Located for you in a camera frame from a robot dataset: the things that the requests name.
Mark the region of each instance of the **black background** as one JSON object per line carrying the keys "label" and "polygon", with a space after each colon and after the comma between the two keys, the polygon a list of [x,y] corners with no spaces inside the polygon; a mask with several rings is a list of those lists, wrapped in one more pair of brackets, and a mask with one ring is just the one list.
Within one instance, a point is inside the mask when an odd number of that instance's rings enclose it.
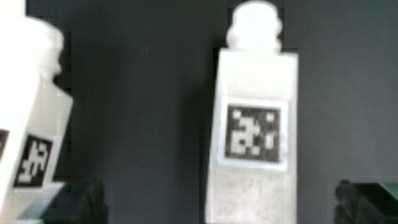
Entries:
{"label": "black background", "polygon": [[[203,223],[217,51],[229,0],[32,0],[66,35],[75,97],[57,179],[98,176],[110,223]],[[334,188],[398,181],[398,1],[284,0],[300,52],[298,223],[332,223]]]}

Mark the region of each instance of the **white object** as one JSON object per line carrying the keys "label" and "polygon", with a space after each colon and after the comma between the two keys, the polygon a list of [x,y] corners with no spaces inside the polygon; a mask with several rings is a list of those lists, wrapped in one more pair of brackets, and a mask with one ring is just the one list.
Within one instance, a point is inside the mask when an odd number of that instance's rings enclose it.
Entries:
{"label": "white object", "polygon": [[25,0],[0,0],[0,21],[25,17]]}
{"label": "white object", "polygon": [[53,84],[62,33],[39,19],[0,21],[0,224],[51,182],[73,99]]}
{"label": "white object", "polygon": [[245,2],[220,50],[206,223],[297,223],[297,55],[268,2]]}

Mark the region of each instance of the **black object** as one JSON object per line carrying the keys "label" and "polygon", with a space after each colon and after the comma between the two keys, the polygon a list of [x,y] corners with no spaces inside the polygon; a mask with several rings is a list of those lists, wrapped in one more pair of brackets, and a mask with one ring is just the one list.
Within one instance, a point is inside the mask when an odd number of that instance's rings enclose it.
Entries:
{"label": "black object", "polygon": [[334,224],[398,224],[398,184],[341,181]]}
{"label": "black object", "polygon": [[28,217],[34,210],[37,208],[32,203],[18,220],[41,219],[44,224],[107,224],[108,206],[101,181],[96,179],[89,183],[66,184],[39,217]]}

